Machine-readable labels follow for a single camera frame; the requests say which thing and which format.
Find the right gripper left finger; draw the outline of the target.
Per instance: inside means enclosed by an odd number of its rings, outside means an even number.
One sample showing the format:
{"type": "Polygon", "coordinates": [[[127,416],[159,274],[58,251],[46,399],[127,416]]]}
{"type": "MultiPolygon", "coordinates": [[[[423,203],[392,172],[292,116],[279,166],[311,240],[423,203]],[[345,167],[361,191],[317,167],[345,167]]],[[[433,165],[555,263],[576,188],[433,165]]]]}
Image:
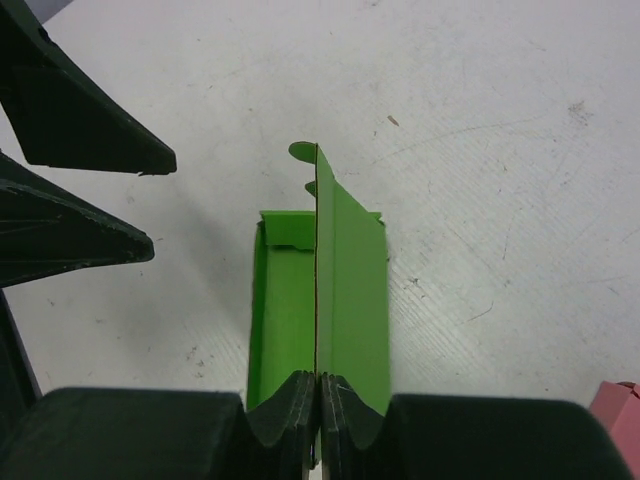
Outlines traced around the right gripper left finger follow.
{"type": "Polygon", "coordinates": [[[4,479],[305,479],[316,382],[295,371],[258,407],[235,392],[63,388],[1,450],[4,479]]]}

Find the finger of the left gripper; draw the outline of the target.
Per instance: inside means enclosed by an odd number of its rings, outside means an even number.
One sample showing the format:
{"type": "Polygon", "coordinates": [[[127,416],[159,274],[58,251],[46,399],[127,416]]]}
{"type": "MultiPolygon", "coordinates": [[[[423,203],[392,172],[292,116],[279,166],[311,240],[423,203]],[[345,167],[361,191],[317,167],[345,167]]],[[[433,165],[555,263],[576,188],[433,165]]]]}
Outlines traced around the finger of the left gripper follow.
{"type": "Polygon", "coordinates": [[[31,165],[140,175],[177,170],[175,152],[88,77],[23,1],[1,4],[1,105],[31,165]]]}
{"type": "Polygon", "coordinates": [[[141,230],[1,156],[1,286],[153,258],[141,230]]]}

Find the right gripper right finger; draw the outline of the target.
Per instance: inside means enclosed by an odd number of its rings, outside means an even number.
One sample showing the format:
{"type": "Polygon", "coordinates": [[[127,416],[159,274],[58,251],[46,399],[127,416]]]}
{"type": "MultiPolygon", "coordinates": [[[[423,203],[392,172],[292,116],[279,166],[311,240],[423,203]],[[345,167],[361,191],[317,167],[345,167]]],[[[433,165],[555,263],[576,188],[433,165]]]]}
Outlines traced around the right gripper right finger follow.
{"type": "Polygon", "coordinates": [[[395,394],[385,414],[342,376],[321,389],[328,479],[629,479],[583,407],[535,399],[395,394]]]}

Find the green paper box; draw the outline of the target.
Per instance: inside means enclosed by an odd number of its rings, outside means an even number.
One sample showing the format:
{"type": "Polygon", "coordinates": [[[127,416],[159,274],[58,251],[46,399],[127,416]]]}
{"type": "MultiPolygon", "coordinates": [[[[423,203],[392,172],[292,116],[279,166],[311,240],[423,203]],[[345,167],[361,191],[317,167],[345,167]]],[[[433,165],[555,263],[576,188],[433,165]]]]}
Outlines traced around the green paper box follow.
{"type": "Polygon", "coordinates": [[[379,212],[337,180],[316,143],[290,155],[311,165],[311,210],[263,210],[254,243],[247,406],[294,371],[344,377],[384,414],[391,397],[388,248],[379,212]]]}

